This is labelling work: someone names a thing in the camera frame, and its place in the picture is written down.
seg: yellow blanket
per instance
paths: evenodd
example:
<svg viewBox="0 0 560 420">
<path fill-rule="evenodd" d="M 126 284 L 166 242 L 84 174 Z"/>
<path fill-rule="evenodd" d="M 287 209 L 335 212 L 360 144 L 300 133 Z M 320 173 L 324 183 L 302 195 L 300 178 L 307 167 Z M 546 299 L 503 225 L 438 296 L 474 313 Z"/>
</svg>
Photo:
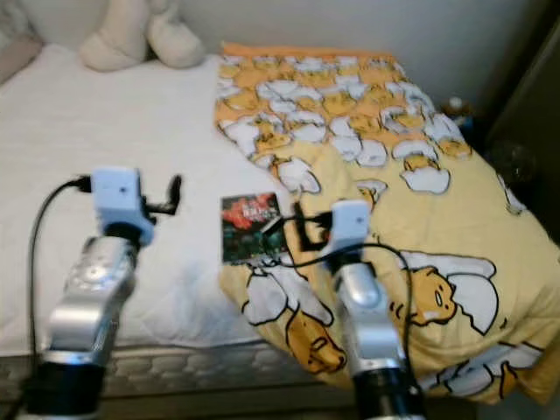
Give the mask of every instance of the yellow blanket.
<svg viewBox="0 0 560 420">
<path fill-rule="evenodd" d="M 371 242 L 400 249 L 411 268 L 411 361 L 429 395 L 495 403 L 520 386 L 540 403 L 550 397 L 560 372 L 558 248 L 393 57 L 225 45 L 215 115 L 306 215 L 340 199 L 370 203 Z M 293 226 L 285 233 L 287 260 L 315 256 L 299 250 Z M 403 267 L 379 249 L 364 258 L 402 332 Z M 320 379 L 349 384 L 323 268 L 227 266 L 220 285 L 266 340 Z"/>
</svg>

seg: black cable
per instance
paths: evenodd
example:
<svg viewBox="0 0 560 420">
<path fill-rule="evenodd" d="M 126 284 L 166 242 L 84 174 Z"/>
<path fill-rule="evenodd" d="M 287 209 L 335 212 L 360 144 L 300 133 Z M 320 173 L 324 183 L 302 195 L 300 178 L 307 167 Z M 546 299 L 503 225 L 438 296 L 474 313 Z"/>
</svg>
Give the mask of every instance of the black cable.
<svg viewBox="0 0 560 420">
<path fill-rule="evenodd" d="M 337 249 L 336 251 L 330 252 L 329 254 L 325 254 L 320 256 L 319 258 L 315 258 L 310 261 L 300 262 L 298 264 L 285 264 L 282 261 L 278 261 L 279 265 L 282 265 L 289 269 L 300 269 L 302 267 L 307 267 L 313 264 L 325 262 L 335 256 L 341 256 L 348 252 L 356 251 L 359 249 L 364 248 L 381 248 L 386 249 L 387 251 L 396 255 L 402 263 L 402 266 L 406 272 L 406 283 L 407 283 L 407 304 L 406 304 L 406 315 L 404 319 L 404 331 L 402 332 L 402 350 L 404 351 L 404 358 L 405 358 L 405 368 L 407 370 L 407 375 L 409 376 L 410 384 L 416 389 L 417 392 L 422 393 L 422 389 L 418 385 L 417 379 L 414 376 L 414 372 L 412 370 L 412 363 L 410 361 L 410 318 L 412 313 L 412 275 L 410 274 L 410 267 L 406 262 L 403 254 L 396 248 L 393 248 L 389 245 L 385 245 L 384 243 L 357 243 L 355 245 L 350 245 L 348 247 Z"/>
<path fill-rule="evenodd" d="M 77 179 L 72 179 L 62 185 L 59 185 L 49 195 L 46 196 L 45 200 L 43 200 L 43 203 L 38 210 L 37 216 L 35 216 L 35 221 L 33 222 L 33 227 L 31 229 L 31 236 L 27 253 L 27 317 L 29 327 L 29 350 L 31 354 L 30 378 L 36 375 L 37 368 L 39 366 L 39 351 L 37 349 L 37 323 L 35 313 L 35 254 L 37 249 L 37 242 L 40 238 L 39 232 L 41 228 L 41 222 L 43 221 L 43 217 L 45 216 L 47 208 L 51 205 L 53 200 L 60 193 L 62 193 L 62 191 L 71 186 L 78 187 L 78 189 L 84 193 L 91 193 L 91 181 L 90 177 L 87 175 L 80 176 Z M 24 381 L 20 397 L 10 406 L 10 409 L 8 409 L 8 411 L 3 416 L 3 420 L 12 420 L 18 415 L 19 410 L 24 404 L 25 384 L 27 383 L 27 381 Z"/>
</svg>

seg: bed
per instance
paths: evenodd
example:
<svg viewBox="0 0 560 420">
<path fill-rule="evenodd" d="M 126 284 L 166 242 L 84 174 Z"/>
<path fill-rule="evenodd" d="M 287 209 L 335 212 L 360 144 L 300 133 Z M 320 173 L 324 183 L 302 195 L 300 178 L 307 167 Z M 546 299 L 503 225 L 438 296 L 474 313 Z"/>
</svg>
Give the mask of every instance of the bed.
<svg viewBox="0 0 560 420">
<path fill-rule="evenodd" d="M 137 287 L 122 315 L 106 396 L 315 382 L 264 343 L 218 285 L 220 197 L 276 191 L 213 129 L 219 58 L 176 71 L 154 61 L 110 75 L 47 45 L 0 88 L 0 401 L 27 372 L 25 256 L 32 219 L 59 182 L 97 165 L 138 167 L 146 193 L 164 197 L 184 176 L 178 215 L 161 218 L 140 256 Z M 214 173 L 208 162 L 224 169 Z M 38 259 L 38 326 L 94 234 L 91 196 L 69 192 L 45 218 Z"/>
</svg>

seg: stuffed animal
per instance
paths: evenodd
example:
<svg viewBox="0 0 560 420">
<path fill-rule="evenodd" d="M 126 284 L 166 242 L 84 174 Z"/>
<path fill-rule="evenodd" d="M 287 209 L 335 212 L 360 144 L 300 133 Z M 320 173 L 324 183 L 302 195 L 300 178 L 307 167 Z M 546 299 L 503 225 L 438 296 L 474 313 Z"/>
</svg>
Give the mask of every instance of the stuffed animal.
<svg viewBox="0 0 560 420">
<path fill-rule="evenodd" d="M 105 20 L 80 48 L 83 63 L 100 72 L 146 60 L 148 44 L 167 66 L 199 64 L 204 47 L 179 14 L 179 0 L 109 0 Z"/>
</svg>

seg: bedsheet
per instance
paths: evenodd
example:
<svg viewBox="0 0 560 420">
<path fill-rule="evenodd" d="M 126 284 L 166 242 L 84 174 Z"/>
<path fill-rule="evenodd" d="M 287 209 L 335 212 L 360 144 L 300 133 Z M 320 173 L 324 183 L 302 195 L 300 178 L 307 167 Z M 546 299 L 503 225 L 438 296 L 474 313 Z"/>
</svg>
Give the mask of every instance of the bedsheet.
<svg viewBox="0 0 560 420">
<path fill-rule="evenodd" d="M 370 242 L 401 251 L 414 292 L 411 361 L 432 396 L 546 401 L 560 375 L 560 253 L 535 217 L 388 54 L 226 45 L 216 125 L 299 200 L 371 209 Z M 310 227 L 313 239 L 320 228 Z M 321 379 L 349 383 L 330 276 L 283 260 L 226 267 L 221 287 L 259 333 Z M 403 332 L 404 267 L 367 248 Z"/>
<path fill-rule="evenodd" d="M 213 125 L 218 57 L 178 71 L 158 62 L 86 69 L 48 45 L 0 88 L 0 355 L 27 354 L 25 256 L 32 220 L 59 183 L 98 165 L 137 167 L 151 200 L 184 177 L 178 215 L 160 217 L 140 255 L 118 346 L 210 347 L 259 340 L 221 292 L 220 196 L 278 190 Z M 89 195 L 65 192 L 39 244 L 40 331 L 83 242 L 96 232 Z"/>
</svg>

